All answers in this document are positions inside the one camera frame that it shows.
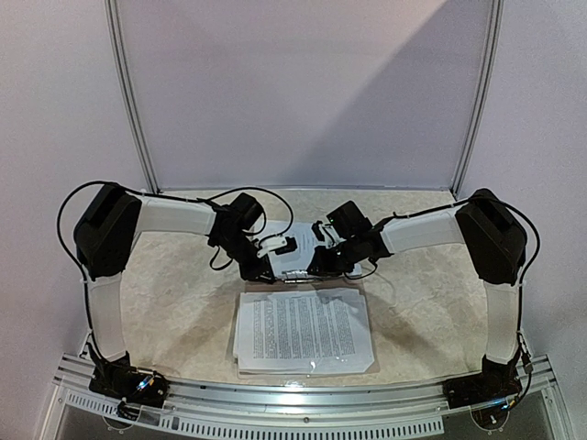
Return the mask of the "transparent plastic folder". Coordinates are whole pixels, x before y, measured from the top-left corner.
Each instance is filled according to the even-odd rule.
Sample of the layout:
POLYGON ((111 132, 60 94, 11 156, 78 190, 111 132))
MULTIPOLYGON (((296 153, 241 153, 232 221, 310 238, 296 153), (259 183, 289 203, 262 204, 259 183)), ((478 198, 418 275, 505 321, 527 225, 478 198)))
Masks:
POLYGON ((277 281, 249 286, 238 299, 232 354, 240 376, 363 374, 375 362, 365 296, 345 278, 307 272, 317 247, 337 234, 322 222, 296 223, 296 248, 271 253, 277 281))

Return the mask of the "clipped paper stack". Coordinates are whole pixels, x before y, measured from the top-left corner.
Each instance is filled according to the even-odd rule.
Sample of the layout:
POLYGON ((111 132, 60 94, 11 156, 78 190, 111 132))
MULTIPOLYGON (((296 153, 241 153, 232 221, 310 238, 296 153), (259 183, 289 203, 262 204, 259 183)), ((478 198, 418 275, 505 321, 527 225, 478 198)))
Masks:
MULTIPOLYGON (((326 247, 323 242, 316 239, 311 226, 312 224, 308 222, 294 222, 284 236, 295 238, 297 242, 297 250, 283 255, 276 255, 273 252, 269 254, 271 267, 277 280, 279 280, 279 276, 285 270, 306 270, 311 275, 312 281, 325 281, 341 279, 344 277, 343 274, 315 275, 308 271, 315 254, 315 248, 319 246, 326 247)), ((342 237, 332 225, 326 224, 325 226, 329 228, 331 234, 334 236, 336 244, 343 241, 342 237)))

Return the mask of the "printed paper sheet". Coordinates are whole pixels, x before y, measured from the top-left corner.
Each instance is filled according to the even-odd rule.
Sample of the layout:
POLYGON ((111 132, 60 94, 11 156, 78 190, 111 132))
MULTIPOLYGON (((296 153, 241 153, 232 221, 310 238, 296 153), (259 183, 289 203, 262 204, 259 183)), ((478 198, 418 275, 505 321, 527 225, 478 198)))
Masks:
POLYGON ((243 292, 233 357, 246 375, 363 374, 375 361, 366 299, 349 288, 243 292))

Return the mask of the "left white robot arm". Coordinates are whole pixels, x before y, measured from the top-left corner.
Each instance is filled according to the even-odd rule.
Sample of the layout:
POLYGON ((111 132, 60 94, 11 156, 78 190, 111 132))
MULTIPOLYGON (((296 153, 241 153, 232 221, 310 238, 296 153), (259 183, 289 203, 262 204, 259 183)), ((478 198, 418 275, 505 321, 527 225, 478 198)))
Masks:
POLYGON ((206 237, 238 263, 244 281, 276 281, 268 256, 247 235, 260 218, 257 200, 240 194, 230 204, 133 193, 114 182, 101 184, 73 231, 76 254, 87 278, 94 348, 109 362, 127 354, 120 284, 138 237, 146 232, 206 237))

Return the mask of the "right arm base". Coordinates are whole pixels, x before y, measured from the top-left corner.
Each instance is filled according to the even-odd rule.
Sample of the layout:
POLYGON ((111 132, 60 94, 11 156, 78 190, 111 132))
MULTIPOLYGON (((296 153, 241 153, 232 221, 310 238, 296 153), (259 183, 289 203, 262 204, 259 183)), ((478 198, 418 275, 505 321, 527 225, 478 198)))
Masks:
POLYGON ((526 397, 532 372, 531 356, 521 349, 518 349, 506 364, 494 362, 484 355, 482 370, 479 373, 444 380, 442 392, 450 409, 500 401, 512 395, 515 395, 516 404, 526 397), (516 366, 519 360, 522 360, 524 372, 527 374, 525 388, 522 387, 517 374, 516 366))

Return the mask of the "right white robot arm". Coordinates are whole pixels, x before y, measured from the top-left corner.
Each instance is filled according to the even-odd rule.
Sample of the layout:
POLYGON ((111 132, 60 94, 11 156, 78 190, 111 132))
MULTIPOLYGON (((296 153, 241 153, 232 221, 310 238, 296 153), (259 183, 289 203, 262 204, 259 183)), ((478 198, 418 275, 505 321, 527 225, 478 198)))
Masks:
POLYGON ((338 237, 332 246, 315 248, 307 271, 318 277, 349 274, 364 260, 376 264, 409 250, 464 245, 486 290, 484 356, 495 363, 475 378, 474 391, 481 399, 492 400, 508 387, 510 375, 502 365, 515 357, 519 347, 519 289, 527 233, 506 203, 482 188, 465 200, 413 214, 392 214, 376 224, 354 202, 344 203, 327 220, 338 237))

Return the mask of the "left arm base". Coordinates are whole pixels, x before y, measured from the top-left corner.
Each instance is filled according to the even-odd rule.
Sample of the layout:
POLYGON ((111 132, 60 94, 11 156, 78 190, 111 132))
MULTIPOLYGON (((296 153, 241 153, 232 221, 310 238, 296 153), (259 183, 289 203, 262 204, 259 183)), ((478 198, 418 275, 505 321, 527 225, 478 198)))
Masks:
POLYGON ((170 383, 159 371, 132 366, 129 354, 119 360, 108 361, 91 346, 88 351, 94 362, 89 391, 127 403, 163 407, 170 383))

